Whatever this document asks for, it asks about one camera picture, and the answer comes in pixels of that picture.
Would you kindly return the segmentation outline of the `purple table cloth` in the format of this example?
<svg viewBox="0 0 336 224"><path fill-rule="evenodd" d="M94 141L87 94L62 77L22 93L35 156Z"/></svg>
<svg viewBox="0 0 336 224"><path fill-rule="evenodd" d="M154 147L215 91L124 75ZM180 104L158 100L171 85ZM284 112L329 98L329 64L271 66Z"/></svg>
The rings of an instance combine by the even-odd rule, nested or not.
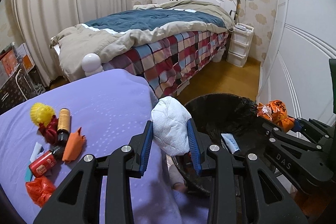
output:
<svg viewBox="0 0 336 224"><path fill-rule="evenodd" d="M48 149L30 118L41 102L56 111L71 112L71 129L86 138L83 154L101 157L129 143L143 132L157 104L149 84L122 69L105 71L21 103L1 115L1 186L26 223L39 213L27 194L25 174L37 143ZM152 145L147 171L130 180L135 223L206 223L209 201L173 190L165 154Z"/></svg>

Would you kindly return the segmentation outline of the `black trash bin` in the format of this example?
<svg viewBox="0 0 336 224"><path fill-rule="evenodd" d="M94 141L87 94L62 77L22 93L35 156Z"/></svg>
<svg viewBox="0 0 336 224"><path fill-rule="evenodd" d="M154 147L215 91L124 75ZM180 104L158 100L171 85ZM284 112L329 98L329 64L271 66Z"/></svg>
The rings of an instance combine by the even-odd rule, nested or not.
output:
<svg viewBox="0 0 336 224"><path fill-rule="evenodd" d="M275 171L264 156L268 137L257 116L255 101L234 94L213 93L190 100L185 108L198 132L207 134L214 144L225 146L222 134L232 134L239 146L236 155L255 153L272 172Z"/></svg>

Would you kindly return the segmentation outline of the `white plastic drawer unit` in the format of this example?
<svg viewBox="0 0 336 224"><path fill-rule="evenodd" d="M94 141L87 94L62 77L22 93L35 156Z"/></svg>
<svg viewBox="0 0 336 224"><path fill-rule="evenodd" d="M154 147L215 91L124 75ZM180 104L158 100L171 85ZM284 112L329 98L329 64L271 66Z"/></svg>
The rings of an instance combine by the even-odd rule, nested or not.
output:
<svg viewBox="0 0 336 224"><path fill-rule="evenodd" d="M237 23L231 33L227 62L237 67L244 67L252 44L254 28Z"/></svg>

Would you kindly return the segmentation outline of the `plaid bed sheet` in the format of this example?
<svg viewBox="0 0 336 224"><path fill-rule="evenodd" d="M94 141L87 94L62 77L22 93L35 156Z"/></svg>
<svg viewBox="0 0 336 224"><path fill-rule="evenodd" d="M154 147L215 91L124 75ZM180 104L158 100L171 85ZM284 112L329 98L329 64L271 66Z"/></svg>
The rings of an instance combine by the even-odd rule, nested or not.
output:
<svg viewBox="0 0 336 224"><path fill-rule="evenodd" d="M133 47L102 67L143 77L158 98L171 96L225 48L228 36L228 32L185 32Z"/></svg>

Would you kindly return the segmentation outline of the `gold small bottle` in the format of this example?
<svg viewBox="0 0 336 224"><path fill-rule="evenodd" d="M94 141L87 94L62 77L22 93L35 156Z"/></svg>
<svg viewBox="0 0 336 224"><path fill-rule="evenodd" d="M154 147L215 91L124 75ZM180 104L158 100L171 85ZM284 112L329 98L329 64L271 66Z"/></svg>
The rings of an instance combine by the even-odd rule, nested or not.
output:
<svg viewBox="0 0 336 224"><path fill-rule="evenodd" d="M58 145L65 147L70 136L71 114L67 108L62 108L58 119Z"/></svg>

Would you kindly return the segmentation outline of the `dark red ribbon flower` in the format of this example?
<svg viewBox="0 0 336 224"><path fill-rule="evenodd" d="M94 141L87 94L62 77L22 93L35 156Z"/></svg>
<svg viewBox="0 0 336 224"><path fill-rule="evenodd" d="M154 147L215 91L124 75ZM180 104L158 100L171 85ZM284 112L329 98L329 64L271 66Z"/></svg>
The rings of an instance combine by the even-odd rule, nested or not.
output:
<svg viewBox="0 0 336 224"><path fill-rule="evenodd" d="M56 118L56 115L52 116L48 125L45 126L43 123L40 123L38 130L45 138L45 141L47 143L50 143L51 145L56 145L56 143L58 142L58 118Z"/></svg>

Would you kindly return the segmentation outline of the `white wardrobe door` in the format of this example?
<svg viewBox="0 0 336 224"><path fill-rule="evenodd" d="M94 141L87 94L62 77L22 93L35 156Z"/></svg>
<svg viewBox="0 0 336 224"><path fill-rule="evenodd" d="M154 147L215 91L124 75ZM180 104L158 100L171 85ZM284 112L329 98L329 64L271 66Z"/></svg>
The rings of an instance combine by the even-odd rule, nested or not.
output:
<svg viewBox="0 0 336 224"><path fill-rule="evenodd" d="M334 125L333 58L335 0L278 0L257 102L281 100L293 117Z"/></svg>

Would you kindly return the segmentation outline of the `orange wrapper bag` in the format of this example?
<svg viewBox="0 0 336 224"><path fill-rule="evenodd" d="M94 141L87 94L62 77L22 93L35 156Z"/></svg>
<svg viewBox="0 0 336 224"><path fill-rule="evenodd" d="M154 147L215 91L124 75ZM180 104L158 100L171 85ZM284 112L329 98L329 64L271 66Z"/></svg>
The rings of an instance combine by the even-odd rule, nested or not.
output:
<svg viewBox="0 0 336 224"><path fill-rule="evenodd" d="M288 116L287 108L281 100L269 101L267 104L259 103L257 116L269 120L279 126L284 132L294 127L295 119Z"/></svg>

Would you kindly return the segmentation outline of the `red plastic bag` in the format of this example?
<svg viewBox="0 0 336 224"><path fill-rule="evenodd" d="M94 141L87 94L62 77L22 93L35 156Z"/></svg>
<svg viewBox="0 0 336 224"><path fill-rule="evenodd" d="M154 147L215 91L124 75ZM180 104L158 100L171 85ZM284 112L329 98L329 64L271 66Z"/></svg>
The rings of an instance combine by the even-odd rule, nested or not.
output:
<svg viewBox="0 0 336 224"><path fill-rule="evenodd" d="M50 199L56 186L46 176L35 178L33 181L25 183L26 190L33 203L43 207Z"/></svg>

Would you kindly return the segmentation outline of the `white tissue ball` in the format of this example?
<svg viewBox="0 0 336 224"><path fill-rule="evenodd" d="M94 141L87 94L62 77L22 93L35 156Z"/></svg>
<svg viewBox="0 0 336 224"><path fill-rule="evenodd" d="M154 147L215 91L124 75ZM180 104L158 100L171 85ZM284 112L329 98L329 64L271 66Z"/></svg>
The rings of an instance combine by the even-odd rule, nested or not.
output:
<svg viewBox="0 0 336 224"><path fill-rule="evenodd" d="M175 98L161 98L151 111L153 140L169 156L180 156L190 151L187 122L191 114Z"/></svg>

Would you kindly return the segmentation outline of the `orange paper scrap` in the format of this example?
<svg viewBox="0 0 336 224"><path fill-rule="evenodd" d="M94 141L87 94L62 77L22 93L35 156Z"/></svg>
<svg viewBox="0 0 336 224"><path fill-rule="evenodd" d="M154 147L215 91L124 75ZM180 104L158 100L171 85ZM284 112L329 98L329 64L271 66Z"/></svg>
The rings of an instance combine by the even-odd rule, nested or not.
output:
<svg viewBox="0 0 336 224"><path fill-rule="evenodd" d="M82 152L86 138L81 134L81 127L70 133L66 147L64 149L62 161L69 163L75 161Z"/></svg>

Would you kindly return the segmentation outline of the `red small bottle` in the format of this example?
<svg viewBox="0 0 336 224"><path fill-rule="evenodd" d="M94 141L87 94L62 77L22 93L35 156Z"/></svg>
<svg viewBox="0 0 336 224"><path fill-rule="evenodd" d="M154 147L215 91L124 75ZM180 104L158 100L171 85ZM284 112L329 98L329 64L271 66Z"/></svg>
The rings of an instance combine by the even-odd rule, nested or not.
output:
<svg viewBox="0 0 336 224"><path fill-rule="evenodd" d="M63 157L64 147L57 145L51 150L43 153L40 157L35 159L30 165L29 169L34 177L43 176L48 170L55 166Z"/></svg>

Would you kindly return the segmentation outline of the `yellow foam net bundle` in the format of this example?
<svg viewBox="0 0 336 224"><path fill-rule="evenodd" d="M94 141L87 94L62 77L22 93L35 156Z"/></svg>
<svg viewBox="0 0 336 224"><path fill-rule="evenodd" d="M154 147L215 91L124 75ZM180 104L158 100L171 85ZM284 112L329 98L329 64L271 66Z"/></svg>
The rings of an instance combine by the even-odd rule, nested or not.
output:
<svg viewBox="0 0 336 224"><path fill-rule="evenodd" d="M40 124L47 126L54 115L55 110L51 106L40 102L33 104L30 108L30 118L36 126Z"/></svg>

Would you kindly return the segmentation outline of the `orange white small box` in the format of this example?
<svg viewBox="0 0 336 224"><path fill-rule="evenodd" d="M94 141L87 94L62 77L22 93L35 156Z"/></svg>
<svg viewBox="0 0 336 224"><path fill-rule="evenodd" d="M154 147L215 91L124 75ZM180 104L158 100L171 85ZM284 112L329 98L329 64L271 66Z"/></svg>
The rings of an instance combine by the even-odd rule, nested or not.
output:
<svg viewBox="0 0 336 224"><path fill-rule="evenodd" d="M17 54L27 72L30 72L32 69L34 69L35 63L30 55L26 43L22 43L19 47L17 47Z"/></svg>

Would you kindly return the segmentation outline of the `white camel milk powder sachet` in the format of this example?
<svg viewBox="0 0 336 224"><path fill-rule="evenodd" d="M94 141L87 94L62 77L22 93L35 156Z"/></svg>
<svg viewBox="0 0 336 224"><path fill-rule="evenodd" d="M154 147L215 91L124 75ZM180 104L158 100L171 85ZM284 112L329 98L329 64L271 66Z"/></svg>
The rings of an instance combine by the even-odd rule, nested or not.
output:
<svg viewBox="0 0 336 224"><path fill-rule="evenodd" d="M229 151L234 154L237 151L240 151L240 148L238 146L238 143L236 142L234 136L232 134L228 134L228 133L223 133L221 134L224 143L226 144L227 148L229 149Z"/></svg>

